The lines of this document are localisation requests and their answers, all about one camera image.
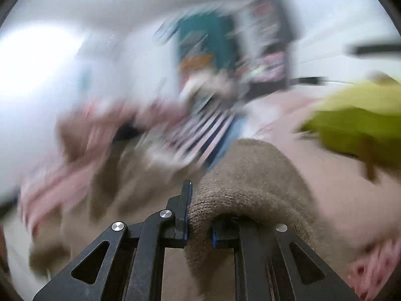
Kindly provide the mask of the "green avocado plush toy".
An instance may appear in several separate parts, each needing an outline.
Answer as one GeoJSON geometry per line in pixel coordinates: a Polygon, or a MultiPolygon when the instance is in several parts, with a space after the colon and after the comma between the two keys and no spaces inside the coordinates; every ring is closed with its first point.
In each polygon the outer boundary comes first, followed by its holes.
{"type": "Polygon", "coordinates": [[[376,167],[400,168],[400,82],[382,74],[339,90],[318,102],[296,131],[357,158],[374,182],[376,167]]]}

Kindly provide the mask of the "pile of clothes on chair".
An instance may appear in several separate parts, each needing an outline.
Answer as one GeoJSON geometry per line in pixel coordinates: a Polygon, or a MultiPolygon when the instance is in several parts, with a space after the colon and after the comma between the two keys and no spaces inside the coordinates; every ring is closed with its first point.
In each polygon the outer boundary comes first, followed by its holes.
{"type": "Polygon", "coordinates": [[[179,103],[189,105],[196,95],[224,101],[240,99],[239,86],[226,69],[218,72],[203,69],[191,73],[179,93],[179,103]]]}

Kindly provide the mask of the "brown knitted sweater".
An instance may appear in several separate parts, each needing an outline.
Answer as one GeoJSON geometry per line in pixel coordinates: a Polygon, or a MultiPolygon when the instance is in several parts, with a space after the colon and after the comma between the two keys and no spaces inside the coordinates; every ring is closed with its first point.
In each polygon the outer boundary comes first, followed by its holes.
{"type": "Polygon", "coordinates": [[[33,239],[29,265],[35,274],[54,276],[115,221],[137,223],[159,211],[194,182],[190,203],[190,240],[168,251],[163,300],[232,300],[234,275],[227,251],[211,246],[207,232],[219,215],[244,215],[263,224],[284,223],[342,278],[353,253],[320,214],[315,198],[296,167],[275,146],[254,139],[234,142],[208,172],[178,170],[170,181],[156,167],[128,165],[120,186],[100,185],[96,177],[82,201],[45,221],[33,239]]]}

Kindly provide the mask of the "black cluttered shelf unit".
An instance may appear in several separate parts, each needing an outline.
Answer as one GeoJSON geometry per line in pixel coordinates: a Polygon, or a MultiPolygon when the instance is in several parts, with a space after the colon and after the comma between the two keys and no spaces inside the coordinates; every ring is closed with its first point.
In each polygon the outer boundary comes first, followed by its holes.
{"type": "Polygon", "coordinates": [[[298,38],[286,0],[245,0],[237,33],[244,39],[241,82],[251,101],[291,87],[290,50],[298,38]]]}

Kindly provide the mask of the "pink ribbed bed cover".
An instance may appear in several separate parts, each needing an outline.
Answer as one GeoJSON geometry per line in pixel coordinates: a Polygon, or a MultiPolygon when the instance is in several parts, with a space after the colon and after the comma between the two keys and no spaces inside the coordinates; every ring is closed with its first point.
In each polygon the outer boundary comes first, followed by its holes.
{"type": "Polygon", "coordinates": [[[372,183],[361,162],[332,153],[297,128],[317,102],[296,91],[276,92],[244,106],[243,137],[273,144],[308,183],[321,214],[354,248],[400,237],[400,180],[376,170],[372,183]]]}

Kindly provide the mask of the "teal curtain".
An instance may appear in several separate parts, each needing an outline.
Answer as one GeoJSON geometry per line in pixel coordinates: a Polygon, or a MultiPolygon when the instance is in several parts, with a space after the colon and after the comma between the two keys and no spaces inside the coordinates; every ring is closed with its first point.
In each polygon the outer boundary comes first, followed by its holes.
{"type": "Polygon", "coordinates": [[[231,15],[203,12],[178,23],[179,72],[183,76],[203,67],[235,70],[239,47],[231,15]]]}

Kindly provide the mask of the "pink strawberry pillow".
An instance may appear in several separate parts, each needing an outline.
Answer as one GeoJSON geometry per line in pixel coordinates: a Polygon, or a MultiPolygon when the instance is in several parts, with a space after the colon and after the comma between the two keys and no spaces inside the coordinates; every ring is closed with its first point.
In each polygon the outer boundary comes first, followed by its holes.
{"type": "Polygon", "coordinates": [[[374,300],[399,263],[400,239],[377,243],[349,265],[347,284],[360,300],[374,300]]]}

